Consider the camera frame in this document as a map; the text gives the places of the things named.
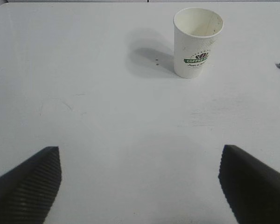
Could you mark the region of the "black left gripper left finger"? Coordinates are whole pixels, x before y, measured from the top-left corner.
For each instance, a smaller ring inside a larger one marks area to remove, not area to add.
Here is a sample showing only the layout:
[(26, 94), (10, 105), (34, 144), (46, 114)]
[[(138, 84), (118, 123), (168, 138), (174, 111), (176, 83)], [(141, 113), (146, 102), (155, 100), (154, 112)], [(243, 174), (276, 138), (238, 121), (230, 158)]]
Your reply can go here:
[(61, 181), (58, 147), (45, 147), (0, 176), (0, 224), (44, 223)]

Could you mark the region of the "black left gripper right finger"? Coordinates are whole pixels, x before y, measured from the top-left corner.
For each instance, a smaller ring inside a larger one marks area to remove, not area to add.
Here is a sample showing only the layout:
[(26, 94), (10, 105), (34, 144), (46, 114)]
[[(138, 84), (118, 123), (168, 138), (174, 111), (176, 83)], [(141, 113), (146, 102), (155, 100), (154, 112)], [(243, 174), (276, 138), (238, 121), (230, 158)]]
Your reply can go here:
[(225, 145), (219, 182), (239, 224), (280, 224), (280, 173), (235, 145)]

